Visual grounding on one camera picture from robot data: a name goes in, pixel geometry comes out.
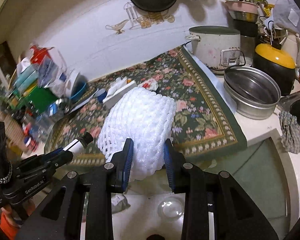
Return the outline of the left hand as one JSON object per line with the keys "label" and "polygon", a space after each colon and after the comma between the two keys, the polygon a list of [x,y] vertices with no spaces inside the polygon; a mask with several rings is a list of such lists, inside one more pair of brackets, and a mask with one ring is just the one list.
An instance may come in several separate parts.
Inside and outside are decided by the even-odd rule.
{"label": "left hand", "polygon": [[[35,206],[32,199],[26,200],[21,205],[21,207],[23,207],[24,211],[27,213],[28,216],[31,215],[34,212],[35,208],[36,208],[36,206]],[[12,218],[13,209],[10,205],[6,205],[6,206],[2,207],[1,210],[3,211],[3,213],[5,214],[7,219]]]}

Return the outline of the orange sleeve forearm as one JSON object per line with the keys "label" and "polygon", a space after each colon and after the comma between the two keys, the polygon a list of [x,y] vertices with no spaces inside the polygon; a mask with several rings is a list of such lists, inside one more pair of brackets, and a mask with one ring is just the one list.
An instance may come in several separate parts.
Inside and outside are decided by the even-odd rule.
{"label": "orange sleeve forearm", "polygon": [[10,240],[14,240],[19,232],[20,226],[10,214],[3,212],[1,214],[0,228]]}

